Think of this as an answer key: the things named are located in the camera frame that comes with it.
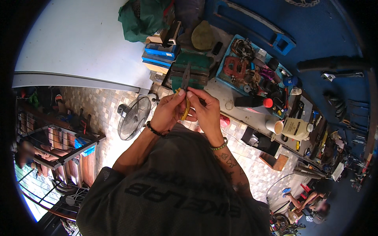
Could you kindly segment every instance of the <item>man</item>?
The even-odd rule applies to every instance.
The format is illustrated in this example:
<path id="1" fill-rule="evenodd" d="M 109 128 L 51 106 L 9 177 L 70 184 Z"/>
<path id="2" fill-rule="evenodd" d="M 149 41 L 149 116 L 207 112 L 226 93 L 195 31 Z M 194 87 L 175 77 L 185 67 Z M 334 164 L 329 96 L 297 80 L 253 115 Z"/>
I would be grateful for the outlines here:
<path id="1" fill-rule="evenodd" d="M 19 143 L 17 143 L 17 152 L 14 155 L 16 165 L 20 169 L 22 169 L 25 165 L 33 169 L 37 169 L 38 176 L 43 175 L 45 177 L 48 176 L 48 167 L 33 161 L 34 155 L 40 155 L 43 159 L 48 161 L 56 160 L 58 158 L 51 156 L 35 147 L 50 151 L 58 156 L 64 156 L 71 151 L 71 148 L 67 149 L 67 152 L 52 148 L 44 130 L 35 132 L 21 139 Z"/>
<path id="2" fill-rule="evenodd" d="M 329 210 L 331 209 L 331 205 L 326 202 L 325 193 L 318 193 L 316 191 L 310 191 L 308 198 L 305 201 L 299 202 L 295 199 L 291 193 L 287 193 L 284 195 L 285 197 L 289 197 L 291 202 L 297 208 L 297 212 L 301 212 L 305 207 L 308 207 L 312 211 L 317 211 L 324 215 L 327 215 Z"/>
<path id="3" fill-rule="evenodd" d="M 185 96 L 195 109 L 186 119 L 206 137 L 177 123 Z M 147 126 L 97 176 L 77 215 L 82 235 L 269 234 L 267 205 L 225 145 L 216 98 L 188 87 L 162 98 Z"/>

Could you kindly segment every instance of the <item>woven bracelet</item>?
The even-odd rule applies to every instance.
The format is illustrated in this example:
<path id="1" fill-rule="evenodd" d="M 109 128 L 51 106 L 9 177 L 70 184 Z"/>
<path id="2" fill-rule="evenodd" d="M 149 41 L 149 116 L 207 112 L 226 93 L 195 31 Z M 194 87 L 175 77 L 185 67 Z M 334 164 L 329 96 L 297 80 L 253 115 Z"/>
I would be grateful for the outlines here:
<path id="1" fill-rule="evenodd" d="M 216 151 L 216 150 L 220 150 L 220 149 L 224 148 L 225 146 L 227 146 L 227 144 L 228 144 L 227 138 L 223 137 L 223 139 L 225 140 L 225 143 L 222 146 L 217 147 L 217 148 L 210 147 L 210 149 L 213 150 L 213 151 Z"/>
<path id="2" fill-rule="evenodd" d="M 154 129 L 151 127 L 151 124 L 150 124 L 149 121 L 147 121 L 146 126 L 147 126 L 147 128 L 148 128 L 149 130 L 151 130 L 152 133 L 156 134 L 157 136 L 161 136 L 161 137 L 165 137 L 165 136 L 166 136 L 166 134 L 163 135 L 163 134 L 159 133 L 158 131 L 154 130 Z"/>

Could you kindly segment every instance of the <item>hand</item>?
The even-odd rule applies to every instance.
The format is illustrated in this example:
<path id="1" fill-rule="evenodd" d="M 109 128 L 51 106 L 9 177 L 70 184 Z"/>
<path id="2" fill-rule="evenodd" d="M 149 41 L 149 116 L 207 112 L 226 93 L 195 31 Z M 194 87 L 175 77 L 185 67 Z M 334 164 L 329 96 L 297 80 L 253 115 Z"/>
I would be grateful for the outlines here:
<path id="1" fill-rule="evenodd" d="M 220 130 L 220 106 L 219 100 L 205 92 L 204 90 L 188 87 L 186 96 L 189 98 L 191 106 L 194 107 L 198 122 L 205 133 L 211 146 L 222 146 L 225 141 Z M 200 103 L 199 98 L 205 100 L 206 106 Z"/>
<path id="2" fill-rule="evenodd" d="M 181 114 L 185 111 L 186 100 L 185 91 L 180 90 L 177 96 L 175 94 L 163 97 L 153 114 L 151 127 L 159 133 L 171 130 L 180 120 Z M 197 121 L 195 111 L 191 108 L 186 120 Z"/>

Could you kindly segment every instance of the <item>white wall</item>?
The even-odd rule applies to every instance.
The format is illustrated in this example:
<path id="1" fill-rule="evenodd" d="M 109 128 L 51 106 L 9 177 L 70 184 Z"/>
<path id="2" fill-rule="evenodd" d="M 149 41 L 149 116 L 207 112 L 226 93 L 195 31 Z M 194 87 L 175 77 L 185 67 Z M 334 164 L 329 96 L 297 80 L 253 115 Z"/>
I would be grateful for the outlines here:
<path id="1" fill-rule="evenodd" d="M 31 29 L 16 71 L 85 76 L 150 89 L 144 45 L 123 36 L 118 10 L 127 0 L 52 0 Z"/>

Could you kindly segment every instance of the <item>blue flip-flop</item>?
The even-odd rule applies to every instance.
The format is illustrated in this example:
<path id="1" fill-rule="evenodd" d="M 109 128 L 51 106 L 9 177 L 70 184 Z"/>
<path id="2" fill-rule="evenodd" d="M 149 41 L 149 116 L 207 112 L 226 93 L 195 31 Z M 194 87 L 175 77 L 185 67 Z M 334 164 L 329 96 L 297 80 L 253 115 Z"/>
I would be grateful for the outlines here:
<path id="1" fill-rule="evenodd" d="M 282 193 L 287 193 L 287 192 L 290 192 L 291 191 L 291 188 L 285 188 Z"/>

